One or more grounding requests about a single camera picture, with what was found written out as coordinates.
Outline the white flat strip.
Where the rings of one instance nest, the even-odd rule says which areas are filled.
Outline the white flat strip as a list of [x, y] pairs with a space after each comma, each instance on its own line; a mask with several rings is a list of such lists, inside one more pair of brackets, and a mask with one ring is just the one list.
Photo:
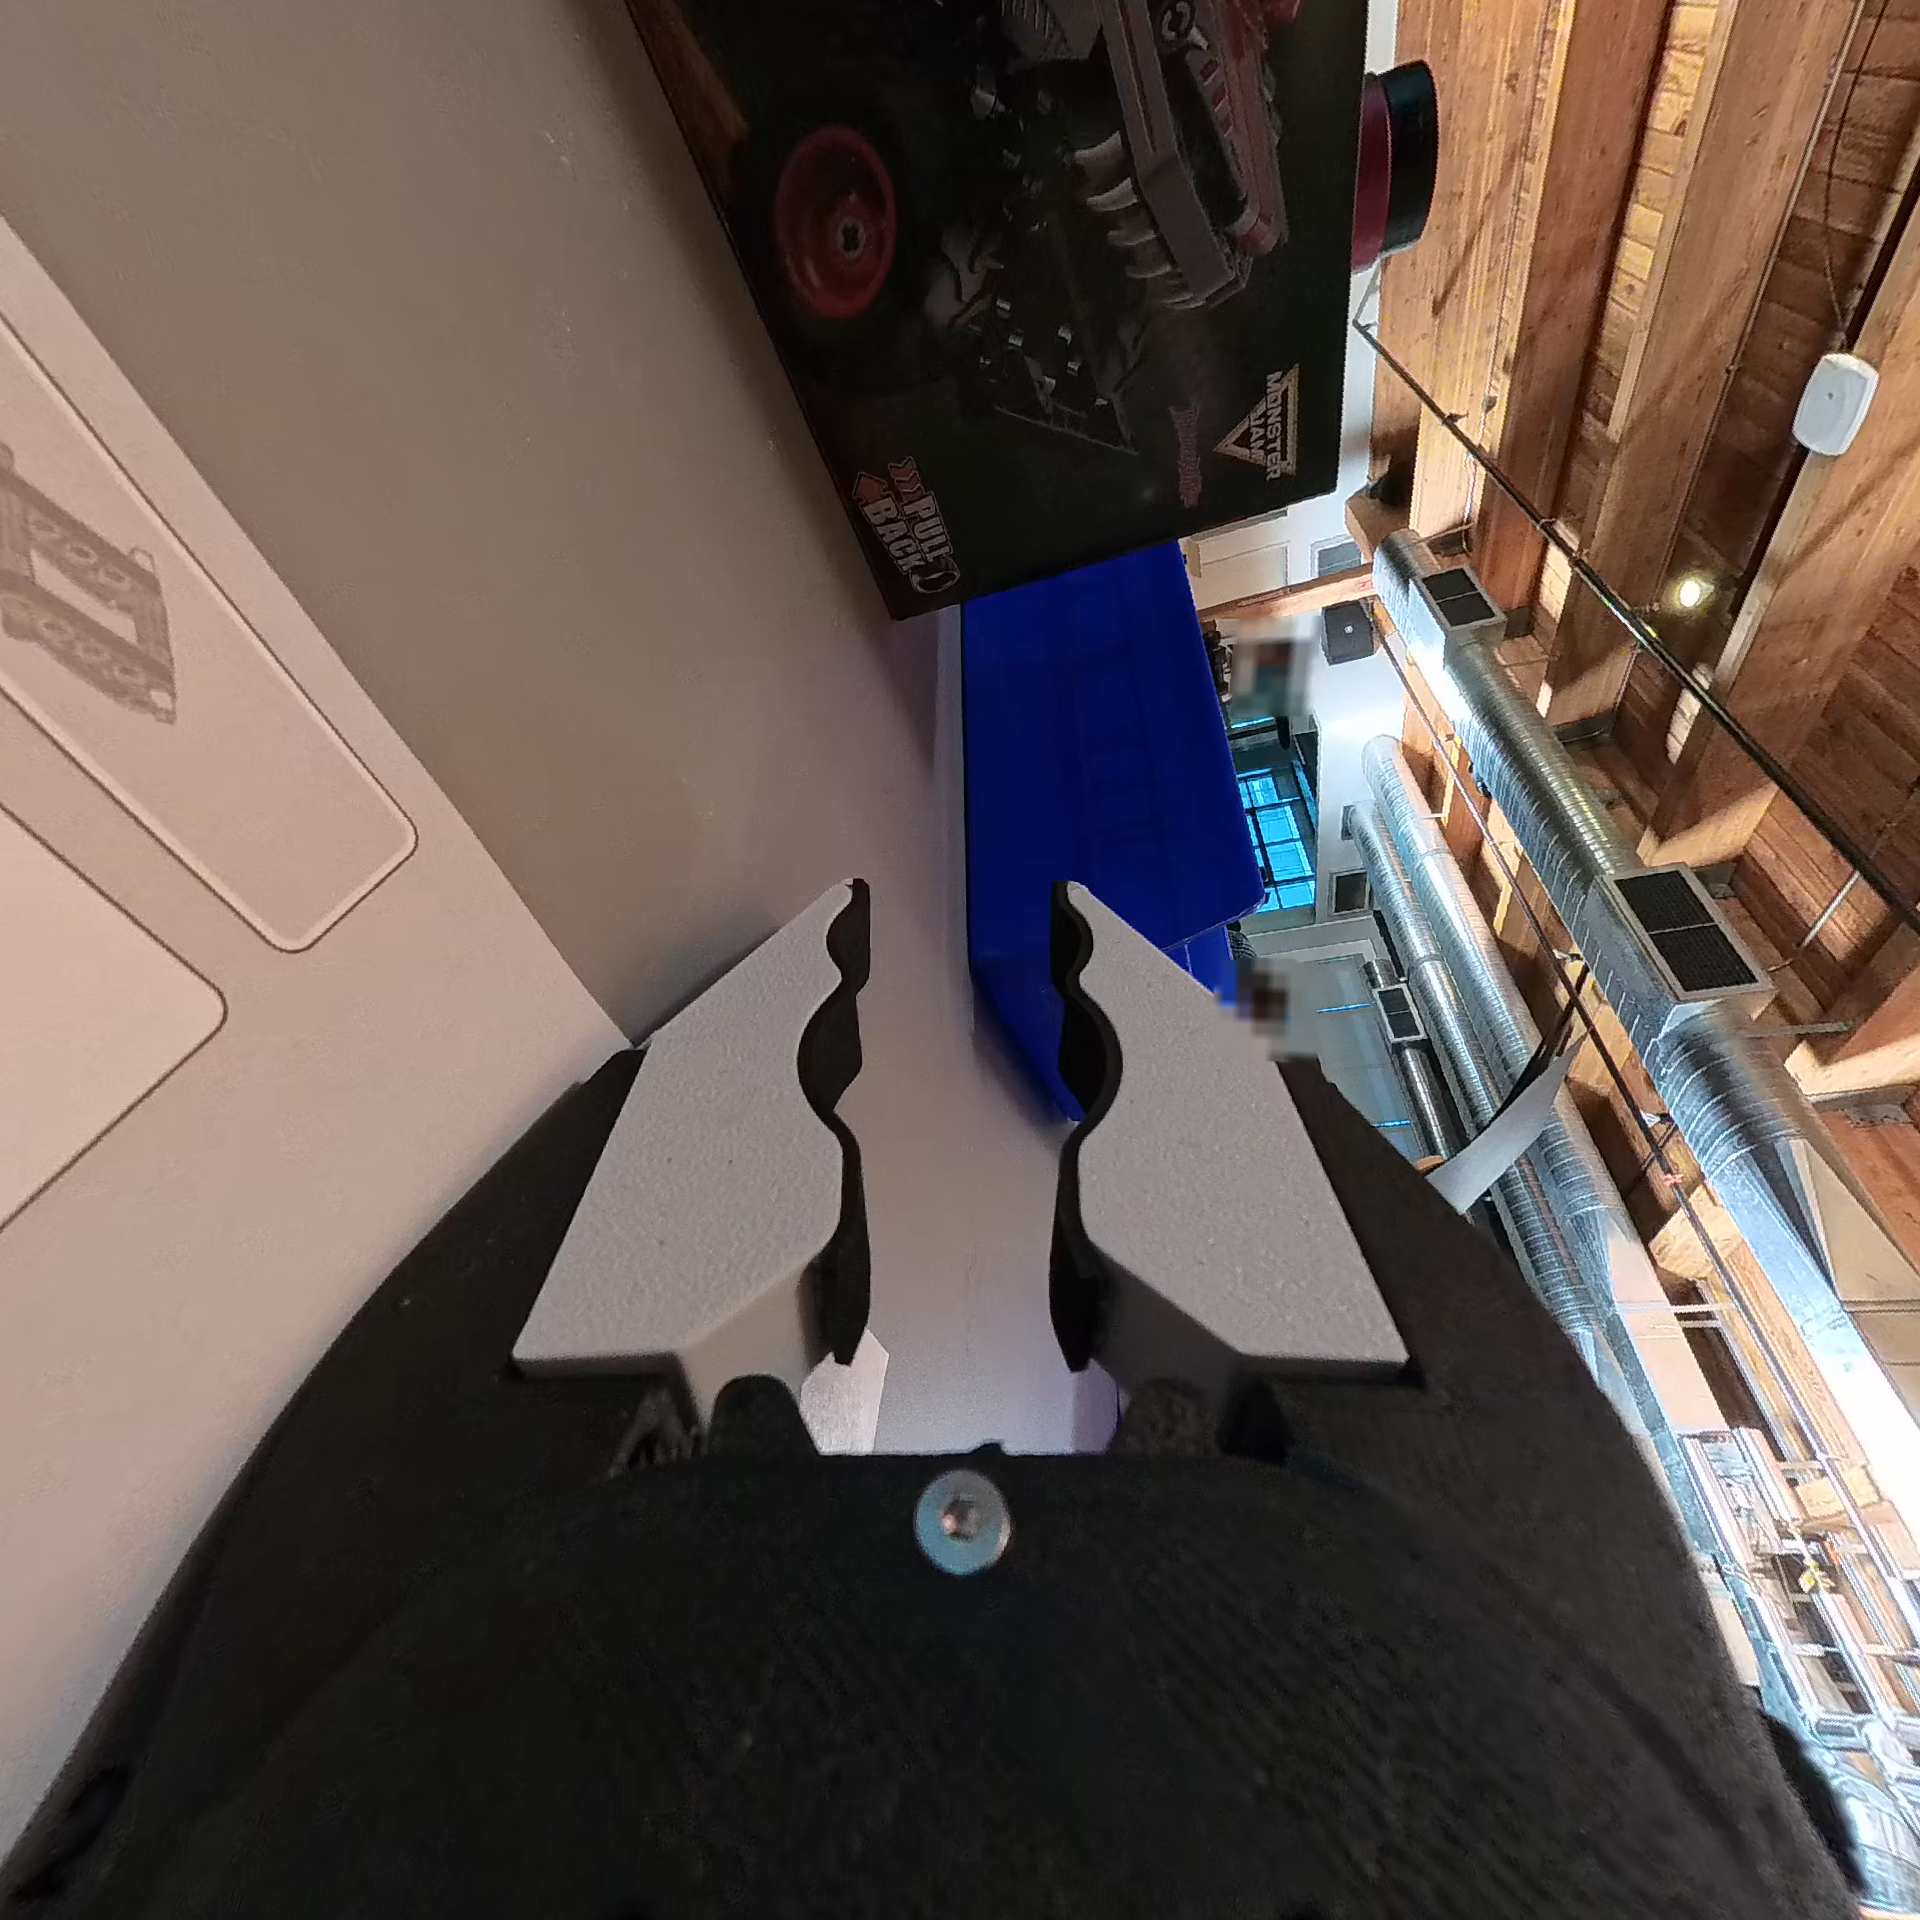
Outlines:
[[1575, 1047], [1559, 1047], [1530, 1064], [1500, 1109], [1453, 1157], [1429, 1168], [1427, 1182], [1453, 1212], [1467, 1213], [1524, 1159], [1559, 1114]]

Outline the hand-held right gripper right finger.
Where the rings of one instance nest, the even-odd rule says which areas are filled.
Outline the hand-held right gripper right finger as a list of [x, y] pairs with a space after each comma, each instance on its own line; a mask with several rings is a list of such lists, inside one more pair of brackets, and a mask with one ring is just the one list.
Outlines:
[[1075, 1374], [1196, 1392], [1382, 1382], [1410, 1352], [1258, 1030], [1086, 884], [1058, 880], [1063, 1144], [1048, 1313]]

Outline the large metal air duct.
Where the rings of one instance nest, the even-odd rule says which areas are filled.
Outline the large metal air duct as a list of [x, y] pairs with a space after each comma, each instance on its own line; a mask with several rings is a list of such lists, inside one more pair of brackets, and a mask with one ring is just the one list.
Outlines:
[[1762, 1037], [1773, 986], [1689, 866], [1648, 866], [1499, 658], [1476, 572], [1410, 531], [1374, 587], [1667, 1114], [1861, 1438], [1917, 1459], [1917, 1264]]

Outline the slim metal air duct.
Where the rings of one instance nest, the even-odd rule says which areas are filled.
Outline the slim metal air duct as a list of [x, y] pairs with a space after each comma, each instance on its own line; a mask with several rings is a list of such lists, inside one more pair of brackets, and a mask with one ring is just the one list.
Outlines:
[[[1357, 840], [1470, 1142], [1527, 1068], [1562, 1046], [1528, 1012], [1400, 741], [1373, 737], [1360, 766], [1371, 798], [1357, 809]], [[1658, 1451], [1671, 1439], [1669, 1405], [1614, 1284], [1614, 1256], [1625, 1248], [1621, 1195], [1603, 1182], [1589, 1136], [1573, 1131], [1564, 1090], [1533, 1149], [1486, 1195], [1499, 1200], [1537, 1293], [1627, 1425]]]

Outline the white ceiling sensor box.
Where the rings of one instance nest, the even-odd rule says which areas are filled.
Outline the white ceiling sensor box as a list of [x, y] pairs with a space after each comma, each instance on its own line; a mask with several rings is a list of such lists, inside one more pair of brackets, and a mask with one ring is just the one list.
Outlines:
[[1881, 385], [1881, 367], [1851, 352], [1829, 350], [1809, 371], [1791, 436], [1807, 453], [1837, 460], [1859, 439]]

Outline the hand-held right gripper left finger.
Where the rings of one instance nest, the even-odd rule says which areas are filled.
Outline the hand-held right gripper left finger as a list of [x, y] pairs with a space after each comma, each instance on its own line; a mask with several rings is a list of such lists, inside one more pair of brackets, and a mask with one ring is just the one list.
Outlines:
[[734, 1379], [854, 1370], [872, 1245], [840, 1106], [863, 1070], [865, 878], [830, 884], [641, 1046], [513, 1345], [529, 1377], [660, 1377], [711, 1423]]

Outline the red and black cylinder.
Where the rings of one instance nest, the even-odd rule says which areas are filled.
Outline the red and black cylinder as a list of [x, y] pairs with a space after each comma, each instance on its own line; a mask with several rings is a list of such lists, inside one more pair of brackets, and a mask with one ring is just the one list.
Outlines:
[[1353, 271], [1419, 246], [1429, 229], [1441, 157], [1433, 67], [1407, 60], [1360, 85]]

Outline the blue plastic bin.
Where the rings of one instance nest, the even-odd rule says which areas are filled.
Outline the blue plastic bin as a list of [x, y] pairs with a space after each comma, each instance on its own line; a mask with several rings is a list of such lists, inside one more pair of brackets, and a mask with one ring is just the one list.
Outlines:
[[1174, 541], [962, 605], [973, 980], [1034, 1084], [1060, 1071], [1053, 891], [1081, 881], [1229, 996], [1229, 924], [1265, 881], [1189, 565]]

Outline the black ceiling track rail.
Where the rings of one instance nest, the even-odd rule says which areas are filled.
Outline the black ceiling track rail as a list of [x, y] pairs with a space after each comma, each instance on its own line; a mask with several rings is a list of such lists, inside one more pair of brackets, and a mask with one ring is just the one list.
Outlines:
[[1520, 518], [1527, 521], [1527, 525], [1569, 563], [1573, 580], [1587, 590], [1589, 598], [1594, 599], [1598, 608], [1613, 619], [1613, 624], [1631, 639], [1632, 648], [1650, 658], [1682, 691], [1694, 696], [1698, 709], [1708, 718], [1711, 726], [1718, 729], [1721, 737], [1733, 745], [1736, 754], [1757, 773], [1760, 773], [1771, 787], [1791, 801], [1791, 805], [1811, 828], [1814, 828], [1823, 842], [1837, 851], [1846, 869], [1852, 875], [1859, 875], [1861, 884], [1871, 888], [1872, 894], [1884, 902], [1884, 908], [1898, 924], [1908, 927], [1908, 932], [1919, 932], [1917, 905], [1908, 902], [1908, 895], [1896, 886], [1867, 842], [1857, 831], [1842, 825], [1841, 817], [1837, 817], [1832, 809], [1809, 790], [1809, 785], [1793, 772], [1793, 767], [1777, 752], [1764, 745], [1749, 724], [1734, 715], [1727, 697], [1722, 697], [1722, 694], [1718, 694], [1700, 674], [1689, 667], [1672, 649], [1672, 646], [1669, 646], [1669, 642], [1661, 635], [1661, 631], [1648, 621], [1648, 618], [1642, 615], [1642, 612], [1631, 604], [1608, 581], [1608, 578], [1577, 549], [1573, 538], [1559, 528], [1559, 521], [1551, 518], [1530, 497], [1528, 492], [1524, 492], [1524, 488], [1507, 471], [1507, 467], [1500, 465], [1491, 449], [1478, 444], [1476, 437], [1465, 429], [1463, 416], [1443, 405], [1443, 401], [1433, 396], [1416, 378], [1416, 374], [1404, 364], [1404, 358], [1393, 347], [1387, 347], [1378, 324], [1368, 322], [1365, 316], [1357, 316], [1350, 319], [1350, 327], [1355, 336], [1374, 354], [1380, 366], [1384, 366], [1404, 387], [1404, 392], [1415, 397], [1419, 410], [1443, 428], [1444, 436], [1467, 453], [1468, 461], [1478, 467], [1485, 477], [1493, 480], [1499, 494], [1520, 511]]

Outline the white instruction booklet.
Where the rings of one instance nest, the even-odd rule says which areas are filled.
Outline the white instruction booklet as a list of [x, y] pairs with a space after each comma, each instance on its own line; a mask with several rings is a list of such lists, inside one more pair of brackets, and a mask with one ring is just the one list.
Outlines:
[[4, 227], [4, 1848], [333, 1338], [622, 1047]]

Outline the metal shelving rack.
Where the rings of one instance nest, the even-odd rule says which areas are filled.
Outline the metal shelving rack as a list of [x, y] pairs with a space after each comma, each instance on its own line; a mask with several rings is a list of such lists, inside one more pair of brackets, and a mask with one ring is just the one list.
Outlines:
[[1784, 1471], [1749, 1428], [1675, 1438], [1766, 1714], [1829, 1777], [1882, 1908], [1917, 1908], [1919, 1691], [1908, 1605], [1842, 1515], [1812, 1511], [1823, 1476]]

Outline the black toy truck box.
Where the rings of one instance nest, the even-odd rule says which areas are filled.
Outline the black toy truck box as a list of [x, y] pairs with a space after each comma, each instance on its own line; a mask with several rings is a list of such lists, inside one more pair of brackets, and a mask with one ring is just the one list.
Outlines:
[[910, 618], [1332, 492], [1368, 3], [626, 3]]

